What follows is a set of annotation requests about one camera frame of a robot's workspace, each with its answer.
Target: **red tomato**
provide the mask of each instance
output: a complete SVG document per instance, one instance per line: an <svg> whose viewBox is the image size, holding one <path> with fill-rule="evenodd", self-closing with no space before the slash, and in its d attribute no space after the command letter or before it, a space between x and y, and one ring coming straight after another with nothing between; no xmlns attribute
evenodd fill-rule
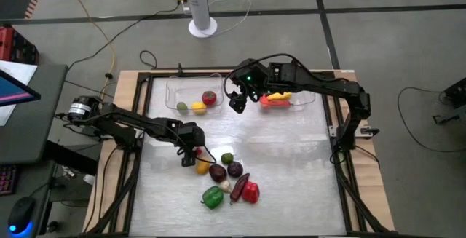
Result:
<svg viewBox="0 0 466 238"><path fill-rule="evenodd" d="M217 95L212 91L207 91L202 94L202 102L206 105L213 105L217 100Z"/></svg>

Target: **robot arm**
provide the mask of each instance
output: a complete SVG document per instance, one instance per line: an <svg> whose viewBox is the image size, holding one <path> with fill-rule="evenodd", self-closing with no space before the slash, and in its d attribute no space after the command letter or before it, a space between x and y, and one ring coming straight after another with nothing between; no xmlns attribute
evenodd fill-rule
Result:
<svg viewBox="0 0 466 238"><path fill-rule="evenodd" d="M260 62L276 56L288 56L293 60L291 63L270 63L268 68ZM226 92L228 78L240 87L240 94ZM360 121L371 115L369 94L357 82L343 78L325 79L310 72L299 60L287 54L244 60L224 80L224 90L230 99L230 107L239 114L244 111L248 97L258 102L262 95L275 92L310 91L344 98L348 102L349 113L344 125L337 130L337 140L345 150L355 148L355 131Z"/></svg>
<svg viewBox="0 0 466 238"><path fill-rule="evenodd" d="M135 129L143 130L156 140L180 147L178 155L184 154L181 160L183 167L195 165L194 147L205 146L204 131L195 122L183 123L176 119L148 118L119 108L113 103L103 103L95 96L75 98L68 112L68 120L76 126L95 127L113 136L118 147L130 151L140 147Z"/></svg>

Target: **green bell pepper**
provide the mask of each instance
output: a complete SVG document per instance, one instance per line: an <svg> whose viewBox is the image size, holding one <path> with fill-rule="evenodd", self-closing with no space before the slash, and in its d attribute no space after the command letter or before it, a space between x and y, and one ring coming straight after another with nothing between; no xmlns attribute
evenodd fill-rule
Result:
<svg viewBox="0 0 466 238"><path fill-rule="evenodd" d="M213 209L224 200L224 193L218 186L212 186L202 195L202 202L205 206Z"/></svg>

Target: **monitor screen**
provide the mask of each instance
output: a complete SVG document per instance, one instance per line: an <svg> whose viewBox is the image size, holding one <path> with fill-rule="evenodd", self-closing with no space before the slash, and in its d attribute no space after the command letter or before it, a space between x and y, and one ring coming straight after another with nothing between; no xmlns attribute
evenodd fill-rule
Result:
<svg viewBox="0 0 466 238"><path fill-rule="evenodd" d="M0 106L24 103L37 99L36 92L5 72L0 71Z"/></svg>

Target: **computer mouse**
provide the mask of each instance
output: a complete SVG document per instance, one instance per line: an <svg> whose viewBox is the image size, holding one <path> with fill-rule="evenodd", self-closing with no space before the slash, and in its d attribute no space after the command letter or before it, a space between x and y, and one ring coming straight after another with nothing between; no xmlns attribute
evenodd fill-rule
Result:
<svg viewBox="0 0 466 238"><path fill-rule="evenodd" d="M8 217L8 229L12 234L19 234L28 227L34 204L32 197L23 197L15 203Z"/></svg>

